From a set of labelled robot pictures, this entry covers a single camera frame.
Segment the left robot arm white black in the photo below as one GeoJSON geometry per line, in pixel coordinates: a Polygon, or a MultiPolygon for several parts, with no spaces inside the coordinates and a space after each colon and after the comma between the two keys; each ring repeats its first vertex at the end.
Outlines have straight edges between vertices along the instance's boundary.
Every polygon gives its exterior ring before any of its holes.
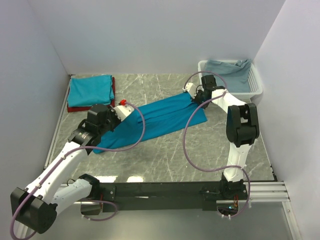
{"type": "Polygon", "coordinates": [[[132,112],[133,108],[129,105],[112,107],[96,104],[91,107],[54,161],[27,187],[17,187],[11,193],[12,222],[18,221],[43,234],[57,216],[74,202],[85,198],[88,201],[101,200],[100,181],[88,174],[80,176],[62,190],[59,188],[101,142],[102,136],[114,131],[132,112]]]}

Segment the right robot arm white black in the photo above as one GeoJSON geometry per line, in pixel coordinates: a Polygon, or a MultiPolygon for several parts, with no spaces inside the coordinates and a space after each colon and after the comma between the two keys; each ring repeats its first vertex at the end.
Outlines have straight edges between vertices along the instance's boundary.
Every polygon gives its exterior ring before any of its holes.
{"type": "Polygon", "coordinates": [[[183,152],[187,161],[202,172],[217,172],[223,170],[219,193],[222,198],[230,200],[238,193],[246,193],[244,178],[248,176],[245,171],[246,160],[252,145],[260,135],[257,107],[253,103],[245,103],[233,96],[225,86],[218,86],[214,75],[202,78],[202,90],[193,83],[186,83],[183,90],[189,93],[192,102],[198,107],[191,114],[183,131],[183,152]],[[215,169],[204,169],[196,166],[190,159],[186,150],[186,133],[189,124],[202,107],[213,103],[220,107],[226,118],[226,137],[230,143],[227,164],[215,169]]]}

